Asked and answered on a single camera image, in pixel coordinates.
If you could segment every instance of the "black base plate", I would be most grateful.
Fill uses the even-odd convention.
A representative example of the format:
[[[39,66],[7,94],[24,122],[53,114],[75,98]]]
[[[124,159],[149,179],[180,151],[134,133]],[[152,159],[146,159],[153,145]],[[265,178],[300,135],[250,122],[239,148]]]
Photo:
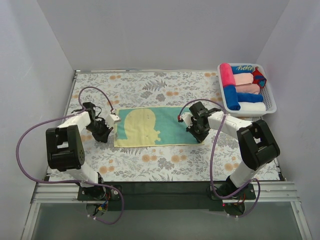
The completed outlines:
[[[225,182],[217,182],[218,188]],[[105,182],[104,184],[117,188],[123,195],[126,210],[187,210],[204,209],[223,211],[222,200],[207,192],[209,181],[179,181],[179,182]],[[252,184],[245,190],[246,199],[256,198]],[[107,189],[111,198],[108,211],[120,211],[119,194]],[[97,201],[89,195],[83,194],[79,188],[77,200]]]

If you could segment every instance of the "white basket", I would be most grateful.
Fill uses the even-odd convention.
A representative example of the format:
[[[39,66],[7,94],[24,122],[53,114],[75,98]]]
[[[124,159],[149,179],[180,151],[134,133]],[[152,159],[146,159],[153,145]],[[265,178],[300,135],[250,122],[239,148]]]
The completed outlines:
[[[221,75],[220,75],[220,65],[218,66],[218,77],[219,77],[219,83],[220,83],[220,89],[223,99],[223,105],[225,109],[230,113],[231,116],[234,117],[261,117],[265,114],[273,114],[277,110],[277,105],[274,99],[274,95],[272,94],[270,83],[268,82],[267,75],[265,73],[265,70],[262,66],[258,64],[251,64],[251,63],[229,63],[230,66],[243,66],[243,65],[251,65],[254,68],[258,67],[258,70],[260,73],[263,74],[263,76],[267,79],[267,82],[265,84],[265,87],[260,90],[260,94],[263,96],[263,103],[265,104],[266,111],[235,111],[230,110],[227,107],[226,98],[225,98],[225,92],[221,81]]]

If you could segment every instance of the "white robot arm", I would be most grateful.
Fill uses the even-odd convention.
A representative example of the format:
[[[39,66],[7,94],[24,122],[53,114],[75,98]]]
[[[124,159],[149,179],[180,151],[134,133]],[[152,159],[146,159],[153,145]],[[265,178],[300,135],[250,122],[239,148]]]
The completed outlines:
[[[225,115],[217,108],[208,110],[201,102],[193,104],[189,110],[181,115],[179,122],[185,122],[187,132],[199,143],[208,136],[210,129],[217,130],[220,127]],[[225,186],[223,192],[220,190],[220,194],[227,196],[279,156],[280,149],[267,123],[261,119],[251,122],[227,115],[221,131],[239,141],[242,157],[239,167],[226,180],[228,190],[225,191]]]
[[[114,124],[121,119],[114,113],[109,114],[105,120],[97,118],[94,104],[85,102],[83,105],[86,108],[84,112],[46,131],[47,160],[51,169],[66,172],[74,179],[82,181],[80,186],[86,194],[95,199],[101,199],[106,190],[101,186],[85,183],[103,184],[104,181],[101,175],[86,163],[80,133],[86,128],[95,140],[107,143]]]

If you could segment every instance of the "table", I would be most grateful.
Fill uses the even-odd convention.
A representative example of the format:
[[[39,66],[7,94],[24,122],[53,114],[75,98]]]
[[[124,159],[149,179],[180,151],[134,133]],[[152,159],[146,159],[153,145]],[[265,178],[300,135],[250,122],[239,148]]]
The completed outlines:
[[[207,98],[222,102],[216,71],[122,71],[79,73],[68,105],[67,114],[79,109],[79,91],[87,86],[103,90],[115,109],[183,106],[188,101]],[[106,117],[110,106],[95,89],[81,95],[82,102],[92,102],[102,108]],[[214,104],[203,102],[207,108]],[[108,143],[97,142],[87,130],[81,132],[86,162],[104,181],[209,181],[209,163],[216,130],[211,130],[203,145],[114,147],[114,133]],[[215,180],[224,181],[241,162],[238,141],[225,133],[219,135],[214,156]],[[279,174],[272,161],[261,169],[259,180],[277,181]],[[70,175],[52,170],[50,181],[72,179]]]

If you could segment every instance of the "white enclosure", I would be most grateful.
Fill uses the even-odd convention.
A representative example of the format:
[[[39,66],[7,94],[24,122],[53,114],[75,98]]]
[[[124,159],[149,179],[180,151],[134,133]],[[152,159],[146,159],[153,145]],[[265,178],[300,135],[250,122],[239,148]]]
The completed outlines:
[[[263,66],[277,105],[266,120],[279,164],[320,239],[320,0],[3,0],[0,33],[0,239],[20,239],[35,187],[16,163],[17,141],[63,114],[74,70],[214,70],[222,62]],[[21,146],[38,178],[48,166],[48,127]]]

